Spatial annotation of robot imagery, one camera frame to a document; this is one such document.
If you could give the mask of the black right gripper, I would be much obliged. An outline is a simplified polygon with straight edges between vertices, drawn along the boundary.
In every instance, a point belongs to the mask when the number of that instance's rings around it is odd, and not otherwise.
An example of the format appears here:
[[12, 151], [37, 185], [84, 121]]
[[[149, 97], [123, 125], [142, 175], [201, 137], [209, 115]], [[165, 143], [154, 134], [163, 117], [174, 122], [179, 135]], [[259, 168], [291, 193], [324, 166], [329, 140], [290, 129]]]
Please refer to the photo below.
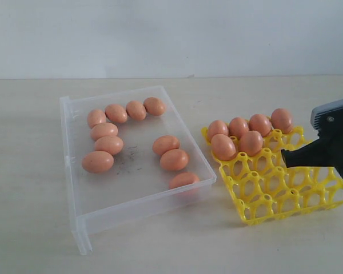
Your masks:
[[287, 168], [321, 167], [321, 149], [324, 151], [324, 163], [334, 167], [343, 179], [343, 130], [318, 133], [319, 139], [297, 150], [282, 149], [282, 160]]

